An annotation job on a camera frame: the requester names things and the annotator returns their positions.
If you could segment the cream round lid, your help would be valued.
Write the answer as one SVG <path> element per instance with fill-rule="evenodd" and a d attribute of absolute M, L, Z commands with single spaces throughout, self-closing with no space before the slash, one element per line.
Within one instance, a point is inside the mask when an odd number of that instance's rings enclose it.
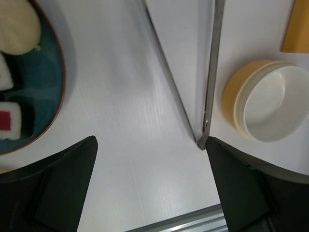
<path fill-rule="evenodd" d="M 0 174 L 6 173 L 6 172 L 9 172 L 9 171 L 10 171 L 10 169 L 0 168 Z"/>

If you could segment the sushi roll red centre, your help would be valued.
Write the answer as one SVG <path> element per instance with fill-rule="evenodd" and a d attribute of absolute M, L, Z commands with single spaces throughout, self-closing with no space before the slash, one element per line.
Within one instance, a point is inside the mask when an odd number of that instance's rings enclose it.
<path fill-rule="evenodd" d="M 20 140 L 34 131 L 34 109 L 24 102 L 0 102 L 0 139 Z"/>

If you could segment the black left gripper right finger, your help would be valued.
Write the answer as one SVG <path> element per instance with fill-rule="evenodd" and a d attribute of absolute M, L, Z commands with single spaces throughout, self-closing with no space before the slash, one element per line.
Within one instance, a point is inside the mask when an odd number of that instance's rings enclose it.
<path fill-rule="evenodd" d="M 205 147 L 230 232 L 307 232 L 309 177 L 209 137 Z"/>

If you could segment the sushi roll cucumber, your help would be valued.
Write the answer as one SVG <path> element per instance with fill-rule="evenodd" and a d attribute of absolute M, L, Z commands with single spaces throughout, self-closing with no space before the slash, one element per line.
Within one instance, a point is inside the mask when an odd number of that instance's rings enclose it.
<path fill-rule="evenodd" d="M 7 91 L 14 87 L 14 81 L 4 55 L 0 53 L 0 91 Z"/>

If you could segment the steamed bun swirl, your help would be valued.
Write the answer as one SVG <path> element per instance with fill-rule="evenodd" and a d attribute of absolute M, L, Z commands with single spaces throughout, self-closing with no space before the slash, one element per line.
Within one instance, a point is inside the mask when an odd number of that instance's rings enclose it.
<path fill-rule="evenodd" d="M 27 0 L 0 2 L 0 51 L 22 55 L 37 47 L 41 40 L 41 23 Z"/>

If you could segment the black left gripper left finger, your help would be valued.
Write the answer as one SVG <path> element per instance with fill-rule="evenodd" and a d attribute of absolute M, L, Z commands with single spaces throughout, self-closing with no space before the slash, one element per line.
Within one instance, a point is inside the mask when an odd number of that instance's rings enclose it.
<path fill-rule="evenodd" d="M 0 175 L 2 232 L 75 232 L 98 151 L 95 136 Z"/>

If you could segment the yellow rectangular cutlery case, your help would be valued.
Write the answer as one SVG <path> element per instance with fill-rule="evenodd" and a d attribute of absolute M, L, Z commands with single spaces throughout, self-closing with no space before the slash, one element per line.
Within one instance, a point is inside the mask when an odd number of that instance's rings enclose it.
<path fill-rule="evenodd" d="M 281 52 L 309 53 L 309 0 L 294 1 Z"/>

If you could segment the blue ceramic plate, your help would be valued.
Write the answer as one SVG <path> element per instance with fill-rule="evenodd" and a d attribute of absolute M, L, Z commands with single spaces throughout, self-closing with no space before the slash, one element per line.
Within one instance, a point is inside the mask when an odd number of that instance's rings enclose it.
<path fill-rule="evenodd" d="M 30 125 L 23 126 L 21 139 L 1 140 L 2 155 L 20 150 L 41 137 L 57 117 L 65 95 L 66 68 L 59 39 L 41 6 L 35 0 L 29 3 L 41 22 L 39 48 L 24 55 L 4 55 L 18 84 L 1 92 L 0 100 L 19 103 L 26 114 L 23 123 Z"/>

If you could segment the yellow round lunch box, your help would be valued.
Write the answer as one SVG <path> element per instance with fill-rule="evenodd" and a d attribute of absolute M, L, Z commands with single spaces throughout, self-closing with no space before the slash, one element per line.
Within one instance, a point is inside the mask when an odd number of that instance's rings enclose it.
<path fill-rule="evenodd" d="M 222 94 L 227 122 L 245 138 L 275 142 L 309 116 L 309 72 L 281 60 L 259 60 L 237 70 Z"/>

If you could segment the metal serving tongs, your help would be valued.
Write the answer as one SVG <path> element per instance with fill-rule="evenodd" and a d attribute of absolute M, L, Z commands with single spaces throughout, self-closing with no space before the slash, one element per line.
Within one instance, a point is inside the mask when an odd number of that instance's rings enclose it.
<path fill-rule="evenodd" d="M 205 150 L 225 1 L 142 0 L 140 8 L 185 129 Z"/>

